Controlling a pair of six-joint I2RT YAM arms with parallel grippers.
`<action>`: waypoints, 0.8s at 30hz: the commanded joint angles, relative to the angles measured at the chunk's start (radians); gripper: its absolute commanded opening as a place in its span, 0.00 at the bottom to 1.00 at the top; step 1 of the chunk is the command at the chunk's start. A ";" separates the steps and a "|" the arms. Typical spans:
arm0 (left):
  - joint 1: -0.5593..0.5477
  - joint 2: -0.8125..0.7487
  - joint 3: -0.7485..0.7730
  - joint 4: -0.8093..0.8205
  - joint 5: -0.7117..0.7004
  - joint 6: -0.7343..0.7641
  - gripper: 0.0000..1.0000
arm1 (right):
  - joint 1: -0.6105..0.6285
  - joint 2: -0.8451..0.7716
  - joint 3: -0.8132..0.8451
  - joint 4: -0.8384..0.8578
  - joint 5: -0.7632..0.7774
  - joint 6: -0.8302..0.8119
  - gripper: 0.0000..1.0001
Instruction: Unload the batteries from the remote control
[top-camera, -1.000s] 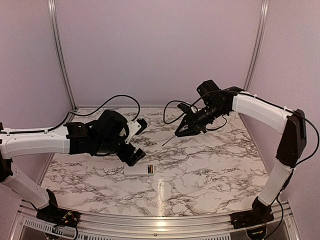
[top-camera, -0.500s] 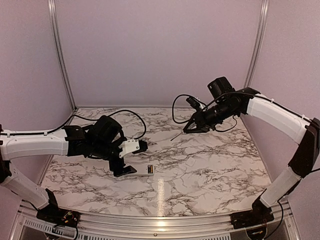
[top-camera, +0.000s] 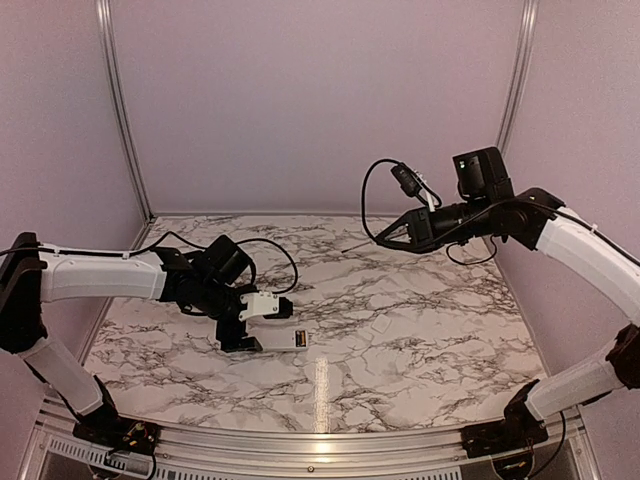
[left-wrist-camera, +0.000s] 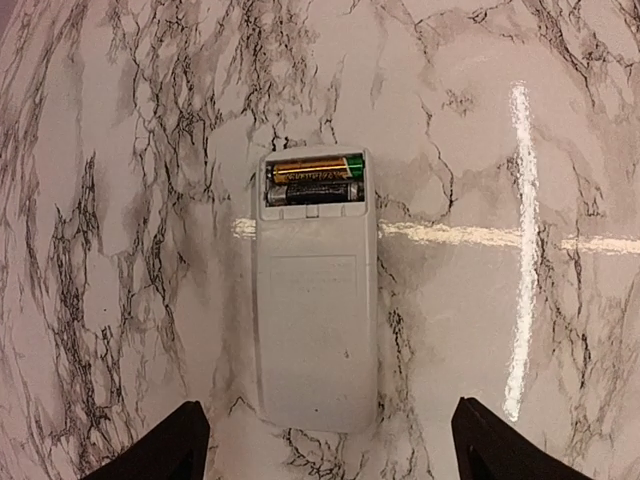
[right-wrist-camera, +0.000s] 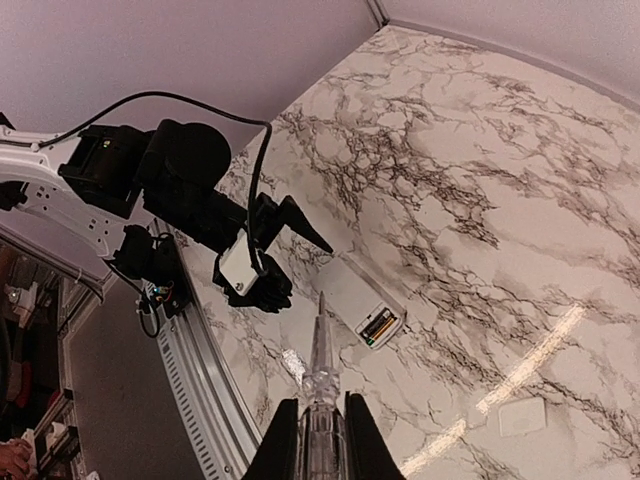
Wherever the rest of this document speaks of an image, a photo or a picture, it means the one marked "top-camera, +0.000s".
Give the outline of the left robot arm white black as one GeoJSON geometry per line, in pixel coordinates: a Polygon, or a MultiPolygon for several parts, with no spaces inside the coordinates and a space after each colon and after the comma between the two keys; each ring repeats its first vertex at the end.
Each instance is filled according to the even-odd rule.
{"type": "Polygon", "coordinates": [[[260,315],[254,285],[235,280],[250,257],[228,236],[183,253],[152,245],[138,251],[84,251],[45,245],[23,232],[1,265],[1,349],[18,356],[63,400],[76,437],[113,449],[152,451],[158,427],[124,417],[104,383],[90,374],[46,329],[45,303],[85,297],[142,298],[176,304],[182,313],[215,321],[226,353],[260,352],[247,319],[260,315]]]}

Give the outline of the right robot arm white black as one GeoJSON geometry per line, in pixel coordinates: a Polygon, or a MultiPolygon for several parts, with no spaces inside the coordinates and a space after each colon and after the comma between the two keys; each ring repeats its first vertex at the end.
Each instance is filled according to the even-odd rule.
{"type": "Polygon", "coordinates": [[[384,248],[426,254],[475,237],[513,239],[567,267],[607,297],[627,319],[615,339],[577,364],[522,387],[503,418],[463,435],[471,450],[520,448],[544,438],[544,421],[614,390],[639,386],[639,262],[548,192],[410,210],[379,234],[384,248]]]}

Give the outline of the white battery compartment cover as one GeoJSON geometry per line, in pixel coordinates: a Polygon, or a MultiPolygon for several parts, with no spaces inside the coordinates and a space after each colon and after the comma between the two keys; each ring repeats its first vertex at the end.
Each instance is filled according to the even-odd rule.
{"type": "Polygon", "coordinates": [[[377,334],[385,334],[391,323],[392,320],[389,317],[381,315],[372,323],[371,329],[377,334]]]}

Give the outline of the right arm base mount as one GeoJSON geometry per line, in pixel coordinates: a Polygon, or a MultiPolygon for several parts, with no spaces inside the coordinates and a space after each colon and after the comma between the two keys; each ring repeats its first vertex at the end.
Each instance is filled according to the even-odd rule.
{"type": "Polygon", "coordinates": [[[548,440],[543,424],[511,428],[505,420],[469,425],[461,429],[462,447],[469,458],[497,455],[527,449],[548,440]]]}

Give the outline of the white remote control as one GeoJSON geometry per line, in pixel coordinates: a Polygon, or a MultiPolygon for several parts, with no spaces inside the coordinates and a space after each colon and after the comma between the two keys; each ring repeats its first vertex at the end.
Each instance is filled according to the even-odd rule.
{"type": "Polygon", "coordinates": [[[251,335],[257,338],[263,346],[263,352],[299,352],[305,351],[309,347],[309,335],[307,333],[307,347],[298,349],[295,347],[294,332],[304,329],[275,329],[275,330],[254,330],[251,335]]]}

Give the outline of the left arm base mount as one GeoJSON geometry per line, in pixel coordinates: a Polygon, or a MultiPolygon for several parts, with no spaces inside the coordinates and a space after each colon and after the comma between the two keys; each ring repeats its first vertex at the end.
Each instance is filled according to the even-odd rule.
{"type": "Polygon", "coordinates": [[[108,447],[114,452],[126,451],[142,455],[155,452],[160,426],[153,422],[119,417],[115,422],[103,426],[76,423],[73,436],[88,442],[108,447]]]}

